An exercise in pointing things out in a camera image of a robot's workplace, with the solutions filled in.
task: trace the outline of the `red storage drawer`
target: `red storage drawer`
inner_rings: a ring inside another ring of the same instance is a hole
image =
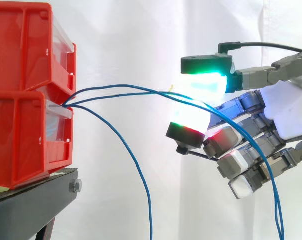
[[[0,91],[40,91],[62,104],[75,92],[76,46],[47,3],[0,2]]]
[[[73,112],[39,92],[0,92],[0,187],[14,189],[72,163]]]

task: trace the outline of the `white fabric background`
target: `white fabric background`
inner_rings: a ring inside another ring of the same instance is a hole
[[[302,48],[302,0],[49,2],[77,44],[78,90],[118,83],[167,90],[179,76],[180,57],[214,54],[221,42]],[[237,69],[269,65],[287,54],[259,47],[232,52]],[[77,99],[127,91],[91,92]],[[235,200],[213,162],[175,153],[176,144],[165,137],[174,104],[140,96],[86,106],[119,130],[139,160],[151,192],[155,240],[277,239],[270,184]],[[83,189],[56,218],[52,239],[148,239],[145,190],[117,136],[75,110],[73,154]],[[277,183],[287,239],[302,239],[302,166]]]

